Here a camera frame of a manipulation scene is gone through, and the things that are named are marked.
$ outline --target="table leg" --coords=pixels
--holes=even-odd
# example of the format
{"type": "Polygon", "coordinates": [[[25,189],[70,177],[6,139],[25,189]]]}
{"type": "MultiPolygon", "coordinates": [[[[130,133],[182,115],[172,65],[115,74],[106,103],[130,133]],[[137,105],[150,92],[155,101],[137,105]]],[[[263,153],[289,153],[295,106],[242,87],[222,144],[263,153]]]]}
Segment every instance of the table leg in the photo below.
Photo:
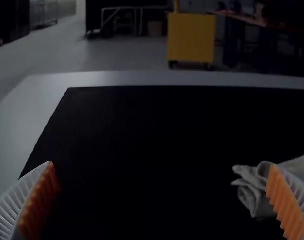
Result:
{"type": "Polygon", "coordinates": [[[141,16],[140,16],[140,36],[142,36],[143,32],[143,9],[141,8],[141,16]]]}
{"type": "Polygon", "coordinates": [[[272,69],[272,62],[273,62],[272,42],[273,42],[272,30],[266,27],[260,27],[258,70],[262,74],[267,74],[272,69]]]}

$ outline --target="cloth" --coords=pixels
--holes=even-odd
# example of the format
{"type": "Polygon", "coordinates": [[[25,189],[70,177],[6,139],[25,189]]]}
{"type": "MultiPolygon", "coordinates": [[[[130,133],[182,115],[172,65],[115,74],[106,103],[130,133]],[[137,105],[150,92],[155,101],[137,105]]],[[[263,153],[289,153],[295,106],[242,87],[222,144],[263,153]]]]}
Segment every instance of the cloth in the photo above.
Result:
{"type": "MultiPolygon", "coordinates": [[[[250,211],[253,218],[268,218],[276,214],[265,197],[265,185],[271,162],[263,161],[258,166],[235,165],[232,170],[241,178],[233,181],[241,203],[250,211]]],[[[304,156],[278,164],[304,182],[304,156]]]]}

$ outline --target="workbench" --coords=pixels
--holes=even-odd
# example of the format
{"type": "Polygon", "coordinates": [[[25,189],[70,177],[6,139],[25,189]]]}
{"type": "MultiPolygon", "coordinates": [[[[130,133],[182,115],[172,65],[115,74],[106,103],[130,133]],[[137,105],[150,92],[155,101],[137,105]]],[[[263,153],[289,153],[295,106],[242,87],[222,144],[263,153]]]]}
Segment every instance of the workbench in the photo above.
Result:
{"type": "MultiPolygon", "coordinates": [[[[206,12],[225,18],[223,64],[230,68],[237,65],[244,52],[246,25],[259,28],[257,68],[260,73],[268,73],[273,69],[276,62],[278,34],[296,35],[299,45],[295,48],[304,49],[304,32],[297,28],[268,24],[262,19],[254,19],[250,16],[226,11],[208,9],[206,12]]],[[[304,59],[304,50],[302,51],[302,59],[304,59]]]]}

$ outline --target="table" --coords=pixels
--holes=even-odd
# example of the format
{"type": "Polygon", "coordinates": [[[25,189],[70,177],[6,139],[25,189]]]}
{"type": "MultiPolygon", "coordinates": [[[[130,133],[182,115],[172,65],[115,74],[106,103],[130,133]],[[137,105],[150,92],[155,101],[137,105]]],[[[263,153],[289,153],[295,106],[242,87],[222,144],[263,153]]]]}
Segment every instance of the table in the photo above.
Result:
{"type": "Polygon", "coordinates": [[[14,184],[68,88],[218,86],[304,90],[304,78],[223,72],[84,72],[30,76],[0,103],[0,195],[14,184]]]}
{"type": "Polygon", "coordinates": [[[249,16],[236,15],[228,12],[216,10],[207,10],[207,13],[225,18],[225,33],[224,33],[224,52],[223,63],[230,68],[236,66],[239,55],[238,41],[240,42],[240,52],[243,53],[245,47],[245,26],[252,25],[259,27],[259,56],[258,70],[260,73],[268,73],[272,69],[275,55],[277,53],[278,34],[296,34],[301,45],[295,48],[304,48],[304,32],[299,29],[287,27],[285,25],[273,25],[264,21],[254,19],[249,16]]]}

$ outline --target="metal cabinet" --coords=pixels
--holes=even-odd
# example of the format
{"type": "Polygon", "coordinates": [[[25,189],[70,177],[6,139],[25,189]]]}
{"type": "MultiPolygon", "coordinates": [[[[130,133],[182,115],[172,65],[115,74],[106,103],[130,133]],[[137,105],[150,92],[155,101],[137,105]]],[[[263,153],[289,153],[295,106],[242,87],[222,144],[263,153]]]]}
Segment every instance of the metal cabinet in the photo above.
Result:
{"type": "Polygon", "coordinates": [[[58,0],[31,0],[31,28],[44,26],[58,21],[58,0]]]}

